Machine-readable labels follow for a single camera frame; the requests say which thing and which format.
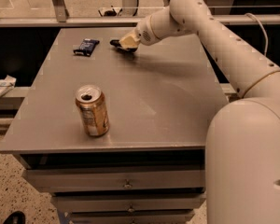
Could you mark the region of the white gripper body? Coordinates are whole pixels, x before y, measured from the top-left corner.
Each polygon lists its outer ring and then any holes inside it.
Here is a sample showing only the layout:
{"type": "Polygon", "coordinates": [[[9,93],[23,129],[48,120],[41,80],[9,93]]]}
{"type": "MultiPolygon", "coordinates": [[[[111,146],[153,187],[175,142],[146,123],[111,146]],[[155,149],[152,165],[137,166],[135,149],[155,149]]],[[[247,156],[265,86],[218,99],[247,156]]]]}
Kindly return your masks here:
{"type": "Polygon", "coordinates": [[[160,39],[153,29],[153,16],[149,15],[137,23],[135,28],[137,37],[143,45],[150,46],[156,44],[160,39]]]}

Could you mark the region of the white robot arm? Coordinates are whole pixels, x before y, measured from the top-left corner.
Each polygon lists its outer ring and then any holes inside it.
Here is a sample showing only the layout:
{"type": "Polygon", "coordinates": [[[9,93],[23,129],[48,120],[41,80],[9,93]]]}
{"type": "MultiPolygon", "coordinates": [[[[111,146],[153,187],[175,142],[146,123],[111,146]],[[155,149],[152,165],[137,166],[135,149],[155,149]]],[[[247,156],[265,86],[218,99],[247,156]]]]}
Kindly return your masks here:
{"type": "Polygon", "coordinates": [[[203,0],[170,0],[120,39],[124,49],[196,34],[236,90],[205,147],[208,224],[280,224],[280,67],[216,20],[203,0]]]}

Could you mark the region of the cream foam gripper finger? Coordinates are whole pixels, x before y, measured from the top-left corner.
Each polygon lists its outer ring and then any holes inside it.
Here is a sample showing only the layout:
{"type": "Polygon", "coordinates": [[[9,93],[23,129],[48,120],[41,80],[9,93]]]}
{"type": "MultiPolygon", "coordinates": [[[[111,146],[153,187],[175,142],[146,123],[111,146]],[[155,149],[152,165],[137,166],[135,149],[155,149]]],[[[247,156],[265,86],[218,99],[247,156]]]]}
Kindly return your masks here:
{"type": "Polygon", "coordinates": [[[140,44],[140,38],[137,32],[135,30],[132,30],[124,37],[122,37],[119,42],[124,48],[138,48],[140,44]]]}

